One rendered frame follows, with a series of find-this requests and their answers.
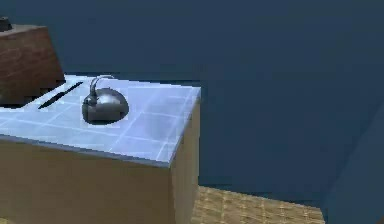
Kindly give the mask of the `silver metal kettle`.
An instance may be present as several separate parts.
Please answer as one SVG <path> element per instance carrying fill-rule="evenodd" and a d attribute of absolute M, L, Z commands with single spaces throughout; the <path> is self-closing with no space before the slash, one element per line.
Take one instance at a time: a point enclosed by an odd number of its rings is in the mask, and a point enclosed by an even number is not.
<path fill-rule="evenodd" d="M 112 75 L 100 75 L 92 79 L 89 94 L 82 104 L 82 116 L 85 122 L 94 125 L 111 124 L 123 119 L 129 113 L 126 98 L 110 87 L 97 88 L 97 82 Z"/>

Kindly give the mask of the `dark grey small object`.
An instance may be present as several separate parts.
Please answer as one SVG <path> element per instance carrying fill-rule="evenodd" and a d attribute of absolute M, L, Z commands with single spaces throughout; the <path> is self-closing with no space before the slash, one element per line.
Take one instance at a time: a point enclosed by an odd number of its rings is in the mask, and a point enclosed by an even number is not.
<path fill-rule="evenodd" d="M 9 18 L 6 16 L 0 17 L 0 32 L 5 32 L 12 30 L 12 25 L 9 21 Z"/>

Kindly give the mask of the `black knife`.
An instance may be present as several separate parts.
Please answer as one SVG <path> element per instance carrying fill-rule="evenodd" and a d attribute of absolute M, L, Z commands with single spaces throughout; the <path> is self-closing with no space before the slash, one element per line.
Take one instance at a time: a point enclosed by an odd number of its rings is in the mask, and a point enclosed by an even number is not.
<path fill-rule="evenodd" d="M 57 93 L 56 95 L 54 95 L 53 97 L 51 97 L 49 100 L 47 100 L 46 102 L 44 102 L 43 104 L 41 104 L 38 109 L 43 109 L 43 108 L 46 108 L 50 105 L 52 105 L 53 103 L 55 103 L 56 101 L 58 101 L 60 98 L 62 98 L 63 96 L 65 96 L 66 94 L 68 94 L 69 92 L 71 92 L 72 90 L 76 89 L 77 87 L 79 87 L 81 84 L 83 84 L 83 82 L 77 82 L 75 85 L 71 86 L 70 88 L 68 88 L 67 90 L 65 91 L 61 91 L 59 93 Z"/>

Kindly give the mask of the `brown wooden cabinet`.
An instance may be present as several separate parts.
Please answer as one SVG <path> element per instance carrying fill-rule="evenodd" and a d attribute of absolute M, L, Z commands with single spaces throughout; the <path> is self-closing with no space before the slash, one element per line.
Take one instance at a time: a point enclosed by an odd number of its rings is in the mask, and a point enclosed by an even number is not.
<path fill-rule="evenodd" d="M 48 28 L 0 32 L 0 106 L 20 108 L 65 83 Z"/>

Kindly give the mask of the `tan counter with tiled top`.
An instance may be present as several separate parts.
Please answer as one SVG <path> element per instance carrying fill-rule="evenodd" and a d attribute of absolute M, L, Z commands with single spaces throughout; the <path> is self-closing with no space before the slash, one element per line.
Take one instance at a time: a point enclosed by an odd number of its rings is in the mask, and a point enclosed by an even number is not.
<path fill-rule="evenodd" d="M 198 87 L 103 78 L 129 113 L 84 121 L 93 78 L 0 107 L 0 219 L 11 224 L 189 224 L 199 175 Z M 77 82 L 52 105 L 38 107 Z"/>

